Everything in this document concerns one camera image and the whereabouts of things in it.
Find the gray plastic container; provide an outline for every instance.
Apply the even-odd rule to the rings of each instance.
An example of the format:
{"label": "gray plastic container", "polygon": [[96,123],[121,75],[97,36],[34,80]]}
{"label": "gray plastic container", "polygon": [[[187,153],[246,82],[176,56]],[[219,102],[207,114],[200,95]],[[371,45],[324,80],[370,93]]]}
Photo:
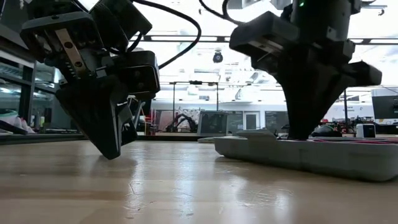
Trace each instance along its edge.
{"label": "gray plastic container", "polygon": [[398,174],[398,145],[276,140],[268,130],[215,138],[225,157],[350,179],[384,182]]}

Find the table surface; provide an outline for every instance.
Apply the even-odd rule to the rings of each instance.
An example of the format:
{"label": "table surface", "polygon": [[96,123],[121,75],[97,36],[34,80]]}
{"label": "table surface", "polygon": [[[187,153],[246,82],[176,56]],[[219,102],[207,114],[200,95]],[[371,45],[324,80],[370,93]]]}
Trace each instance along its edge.
{"label": "table surface", "polygon": [[108,161],[88,141],[0,146],[0,223],[398,223],[398,183],[220,157],[211,144],[134,142]]}

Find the door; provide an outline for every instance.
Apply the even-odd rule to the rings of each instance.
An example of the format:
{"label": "door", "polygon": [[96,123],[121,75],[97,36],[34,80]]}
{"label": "door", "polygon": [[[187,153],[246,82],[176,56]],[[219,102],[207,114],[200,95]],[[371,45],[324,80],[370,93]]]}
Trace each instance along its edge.
{"label": "door", "polygon": [[244,112],[243,128],[245,130],[260,129],[260,112]]}

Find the wooden table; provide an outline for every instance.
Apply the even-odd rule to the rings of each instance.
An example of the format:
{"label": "wooden table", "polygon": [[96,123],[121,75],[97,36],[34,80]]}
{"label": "wooden table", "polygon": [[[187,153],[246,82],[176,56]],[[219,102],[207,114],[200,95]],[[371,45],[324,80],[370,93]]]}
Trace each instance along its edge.
{"label": "wooden table", "polygon": [[211,144],[88,141],[0,147],[0,223],[398,223],[398,184],[220,157]]}

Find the security camera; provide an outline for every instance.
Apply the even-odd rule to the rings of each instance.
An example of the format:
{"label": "security camera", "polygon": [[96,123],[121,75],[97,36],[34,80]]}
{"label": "security camera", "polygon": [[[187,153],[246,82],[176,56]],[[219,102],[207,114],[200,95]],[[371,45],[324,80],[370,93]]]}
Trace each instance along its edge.
{"label": "security camera", "polygon": [[223,61],[223,59],[224,59],[224,57],[221,54],[221,51],[220,50],[216,50],[216,52],[214,53],[214,56],[213,56],[213,62],[214,63],[220,63],[220,62]]}

